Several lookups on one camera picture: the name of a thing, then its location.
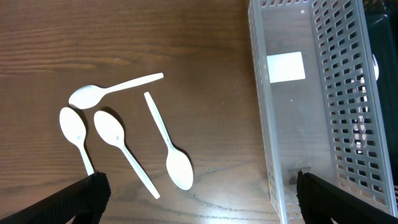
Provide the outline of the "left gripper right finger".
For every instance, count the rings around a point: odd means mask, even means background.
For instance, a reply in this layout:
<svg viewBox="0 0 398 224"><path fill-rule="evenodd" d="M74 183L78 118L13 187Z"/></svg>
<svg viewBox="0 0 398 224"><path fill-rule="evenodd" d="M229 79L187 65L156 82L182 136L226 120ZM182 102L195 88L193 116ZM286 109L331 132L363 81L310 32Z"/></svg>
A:
<svg viewBox="0 0 398 224"><path fill-rule="evenodd" d="M297 198L306 224L397 224L397 218L309 172L298 171Z"/></svg>

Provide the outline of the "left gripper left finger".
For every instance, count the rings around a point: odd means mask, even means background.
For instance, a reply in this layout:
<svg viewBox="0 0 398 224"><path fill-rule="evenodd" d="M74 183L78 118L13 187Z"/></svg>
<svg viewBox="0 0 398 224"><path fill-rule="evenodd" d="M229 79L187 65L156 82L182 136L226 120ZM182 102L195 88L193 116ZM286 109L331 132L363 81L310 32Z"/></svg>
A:
<svg viewBox="0 0 398 224"><path fill-rule="evenodd" d="M105 173L94 174L53 195L1 219L1 223L99 223L111 188Z"/></svg>

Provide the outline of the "black plastic basket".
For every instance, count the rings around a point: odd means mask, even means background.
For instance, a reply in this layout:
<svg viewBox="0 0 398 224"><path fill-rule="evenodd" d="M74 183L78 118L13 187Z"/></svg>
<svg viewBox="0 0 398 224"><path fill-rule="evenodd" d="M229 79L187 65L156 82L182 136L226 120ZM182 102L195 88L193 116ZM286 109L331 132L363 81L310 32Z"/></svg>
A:
<svg viewBox="0 0 398 224"><path fill-rule="evenodd" d="M397 185L397 1L364 1L392 178Z"/></svg>

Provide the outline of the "clear plastic basket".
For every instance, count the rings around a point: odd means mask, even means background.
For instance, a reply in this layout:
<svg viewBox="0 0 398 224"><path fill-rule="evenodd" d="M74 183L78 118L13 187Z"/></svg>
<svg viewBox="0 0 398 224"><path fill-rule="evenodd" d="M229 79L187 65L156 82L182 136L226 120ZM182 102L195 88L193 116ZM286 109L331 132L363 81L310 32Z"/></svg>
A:
<svg viewBox="0 0 398 224"><path fill-rule="evenodd" d="M392 216L391 163L364 6L357 0L251 0L248 7L269 195L303 223L298 171ZM271 83L267 56L301 52L305 79Z"/></svg>

